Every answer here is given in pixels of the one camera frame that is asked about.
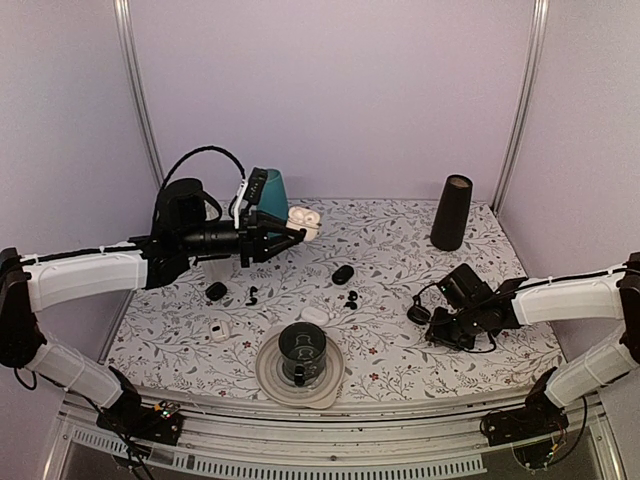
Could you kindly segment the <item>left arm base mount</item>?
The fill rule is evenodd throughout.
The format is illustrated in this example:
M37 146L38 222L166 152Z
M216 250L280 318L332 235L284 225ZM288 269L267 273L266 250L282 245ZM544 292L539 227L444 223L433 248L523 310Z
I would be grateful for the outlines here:
M180 408L178 403L166 400L151 407L139 401L119 400L101 410L96 425L123 437L176 446L185 420Z

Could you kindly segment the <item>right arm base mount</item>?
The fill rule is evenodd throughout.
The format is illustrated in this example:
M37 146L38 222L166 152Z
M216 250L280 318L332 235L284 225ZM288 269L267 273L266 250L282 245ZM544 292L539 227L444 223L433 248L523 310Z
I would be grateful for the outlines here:
M479 429L490 446L497 446L560 432L568 426L561 409L522 406L489 412L481 419Z

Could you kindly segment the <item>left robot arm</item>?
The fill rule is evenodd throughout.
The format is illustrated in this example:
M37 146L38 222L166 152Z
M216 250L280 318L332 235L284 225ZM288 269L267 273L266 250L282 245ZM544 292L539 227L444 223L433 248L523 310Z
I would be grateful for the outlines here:
M47 338L36 315L46 308L115 291L168 286L194 259L238 256L242 266L262 263L304 241L307 230L249 209L230 220L209 219L219 204L201 181L184 178L163 187L152 230L117 245L45 256L1 252L1 364L26 369L83 395L128 434L148 426L148 412L126 377Z

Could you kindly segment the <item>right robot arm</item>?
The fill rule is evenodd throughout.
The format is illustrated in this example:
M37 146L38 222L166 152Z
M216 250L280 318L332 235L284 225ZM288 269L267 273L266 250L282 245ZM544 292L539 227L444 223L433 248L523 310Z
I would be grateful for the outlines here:
M613 319L618 328L571 362L536 381L517 427L537 436L577 398L639 366L639 255L604 270L547 279L508 279L496 290L462 264L438 282L448 305L437 308L428 341L469 352L480 334L565 320Z

